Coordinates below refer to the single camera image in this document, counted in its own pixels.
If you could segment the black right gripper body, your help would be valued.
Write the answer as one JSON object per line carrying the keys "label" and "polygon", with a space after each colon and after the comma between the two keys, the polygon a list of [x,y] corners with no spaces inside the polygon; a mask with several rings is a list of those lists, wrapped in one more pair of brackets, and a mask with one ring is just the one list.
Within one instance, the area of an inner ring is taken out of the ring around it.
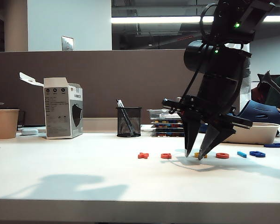
{"label": "black right gripper body", "polygon": [[203,122],[217,129],[232,129],[234,126],[249,129],[252,126],[250,120],[222,112],[216,104],[191,95],[185,96],[179,102],[165,98],[162,104],[165,108],[178,112],[184,129],[192,128],[194,126],[192,122],[196,122],[198,126]]}

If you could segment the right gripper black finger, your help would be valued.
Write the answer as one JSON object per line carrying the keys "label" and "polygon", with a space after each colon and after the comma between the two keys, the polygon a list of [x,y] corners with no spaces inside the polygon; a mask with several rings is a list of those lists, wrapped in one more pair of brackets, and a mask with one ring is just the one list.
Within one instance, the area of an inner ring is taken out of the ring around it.
{"label": "right gripper black finger", "polygon": [[182,116],[184,137],[185,137],[185,157],[188,157],[195,143],[200,128],[200,119],[189,116]]}
{"label": "right gripper black finger", "polygon": [[209,125],[200,147],[198,159],[201,160],[207,155],[215,146],[223,142],[225,139],[235,134],[233,125],[228,126],[212,126]]}

